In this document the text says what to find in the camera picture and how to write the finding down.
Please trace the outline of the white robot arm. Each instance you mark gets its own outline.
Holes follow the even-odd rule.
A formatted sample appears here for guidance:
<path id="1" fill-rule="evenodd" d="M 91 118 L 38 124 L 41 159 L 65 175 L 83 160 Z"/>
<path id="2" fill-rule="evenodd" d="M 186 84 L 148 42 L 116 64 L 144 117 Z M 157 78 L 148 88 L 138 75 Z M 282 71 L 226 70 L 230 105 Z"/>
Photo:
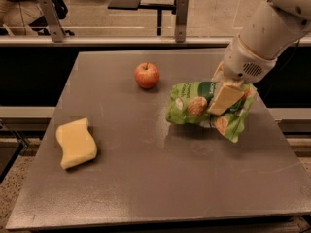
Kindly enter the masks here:
<path id="1" fill-rule="evenodd" d="M 241 85 L 257 83 L 277 58 L 311 29 L 311 0 L 265 0 L 225 50 L 212 81 L 216 94 L 208 106 L 221 115 L 242 97 Z"/>

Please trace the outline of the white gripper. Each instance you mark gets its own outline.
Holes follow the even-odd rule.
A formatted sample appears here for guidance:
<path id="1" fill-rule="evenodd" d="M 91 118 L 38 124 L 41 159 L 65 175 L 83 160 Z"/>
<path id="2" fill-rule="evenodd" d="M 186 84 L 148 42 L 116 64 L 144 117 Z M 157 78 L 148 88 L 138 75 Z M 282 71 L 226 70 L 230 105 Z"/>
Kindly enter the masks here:
<path id="1" fill-rule="evenodd" d="M 219 116 L 244 96 L 240 86 L 257 83 L 275 66 L 278 52 L 264 40 L 236 36 L 225 51 L 212 77 L 222 85 L 212 99 L 208 113 Z"/>

